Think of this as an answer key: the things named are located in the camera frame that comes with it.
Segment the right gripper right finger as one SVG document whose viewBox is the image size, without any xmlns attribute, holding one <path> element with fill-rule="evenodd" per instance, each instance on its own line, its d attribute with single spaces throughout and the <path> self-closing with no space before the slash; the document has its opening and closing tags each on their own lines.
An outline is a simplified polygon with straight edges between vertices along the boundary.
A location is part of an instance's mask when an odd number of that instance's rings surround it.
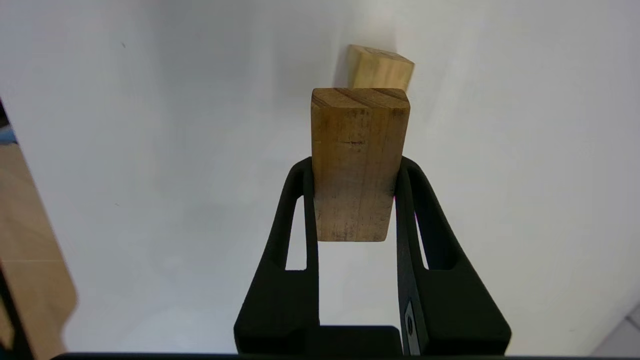
<svg viewBox="0 0 640 360">
<path fill-rule="evenodd" d="M 512 331 L 455 237 L 422 169 L 401 160 L 395 185 L 403 353 L 502 356 Z"/>
</svg>

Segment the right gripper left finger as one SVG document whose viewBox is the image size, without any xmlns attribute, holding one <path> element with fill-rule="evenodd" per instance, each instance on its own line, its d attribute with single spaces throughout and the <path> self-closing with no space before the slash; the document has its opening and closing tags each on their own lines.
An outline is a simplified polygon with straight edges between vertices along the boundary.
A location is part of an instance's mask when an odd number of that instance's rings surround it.
<svg viewBox="0 0 640 360">
<path fill-rule="evenodd" d="M 304 269 L 286 269 L 298 199 L 303 201 Z M 320 325 L 319 255 L 311 158 L 286 176 L 265 248 L 234 323 L 240 354 L 300 354 Z"/>
</svg>

